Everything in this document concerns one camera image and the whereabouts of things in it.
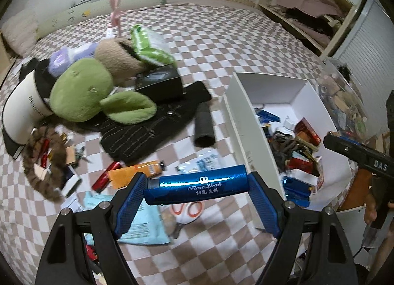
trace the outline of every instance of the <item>brown fuzzy headband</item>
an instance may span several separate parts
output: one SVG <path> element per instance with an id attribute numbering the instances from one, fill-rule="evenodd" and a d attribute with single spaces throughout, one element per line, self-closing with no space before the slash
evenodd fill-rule
<path id="1" fill-rule="evenodd" d="M 51 175 L 44 180 L 39 179 L 34 172 L 34 163 L 45 139 L 52 148 Z M 23 150 L 24 173 L 30 185 L 48 200 L 56 200 L 60 193 L 56 188 L 62 185 L 63 168 L 66 165 L 66 148 L 59 134 L 50 127 L 42 126 L 33 132 Z"/>

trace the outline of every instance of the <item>black and white cap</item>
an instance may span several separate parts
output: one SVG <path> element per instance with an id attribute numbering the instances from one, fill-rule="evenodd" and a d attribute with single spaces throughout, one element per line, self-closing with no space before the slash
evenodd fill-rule
<path id="1" fill-rule="evenodd" d="M 2 115 L 7 153 L 16 159 L 37 122 L 53 114 L 46 100 L 56 82 L 48 72 L 49 59 L 38 63 L 7 98 Z"/>

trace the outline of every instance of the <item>orange tube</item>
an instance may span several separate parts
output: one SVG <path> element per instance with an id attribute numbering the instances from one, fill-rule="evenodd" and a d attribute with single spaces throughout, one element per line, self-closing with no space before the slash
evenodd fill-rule
<path id="1" fill-rule="evenodd" d="M 164 162 L 156 160 L 109 171 L 108 177 L 112 182 L 112 186 L 115 189 L 120 189 L 127 186 L 137 172 L 142 172 L 147 177 L 151 177 L 160 174 L 163 170 L 165 170 Z"/>

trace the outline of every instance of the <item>pink strap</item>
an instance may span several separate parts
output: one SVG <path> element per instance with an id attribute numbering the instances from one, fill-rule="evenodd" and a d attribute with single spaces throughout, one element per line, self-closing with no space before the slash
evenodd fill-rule
<path id="1" fill-rule="evenodd" d="M 111 13 L 111 22 L 108 24 L 108 27 L 118 27 L 118 36 L 122 37 L 121 35 L 121 10 L 119 9 L 119 3 L 121 0 L 110 0 L 110 5 L 112 8 Z"/>

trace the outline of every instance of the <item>metal screw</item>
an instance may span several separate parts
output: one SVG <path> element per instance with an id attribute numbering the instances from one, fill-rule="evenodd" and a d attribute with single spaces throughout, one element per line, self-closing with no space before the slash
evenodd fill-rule
<path id="1" fill-rule="evenodd" d="M 66 207 L 66 208 L 63 208 L 63 209 L 60 211 L 60 214 L 62 214 L 63 216 L 66 216 L 66 215 L 69 214 L 69 212 L 70 212 L 70 209 L 69 209 L 68 207 Z"/>
<path id="2" fill-rule="evenodd" d="M 288 209 L 295 208 L 295 206 L 296 206 L 292 201 L 285 201 L 284 205 L 285 205 L 286 208 L 288 208 Z"/>
<path id="3" fill-rule="evenodd" d="M 334 210 L 332 209 L 332 207 L 329 207 L 329 206 L 325 207 L 324 211 L 326 212 L 327 215 L 334 214 Z"/>
<path id="4" fill-rule="evenodd" d="M 110 207 L 110 202 L 109 201 L 104 201 L 104 202 L 101 202 L 98 206 L 101 209 L 106 209 L 106 208 Z"/>

